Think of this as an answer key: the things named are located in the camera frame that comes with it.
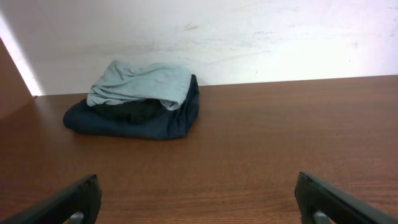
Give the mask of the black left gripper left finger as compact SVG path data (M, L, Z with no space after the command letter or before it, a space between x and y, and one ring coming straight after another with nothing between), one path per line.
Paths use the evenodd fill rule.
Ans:
M95 223L101 197L97 175L90 174L2 223Z

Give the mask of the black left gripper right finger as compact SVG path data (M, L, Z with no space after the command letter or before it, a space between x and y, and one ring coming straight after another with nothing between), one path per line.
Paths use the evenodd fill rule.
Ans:
M306 172L298 175L295 198L302 223L397 224L396 218Z

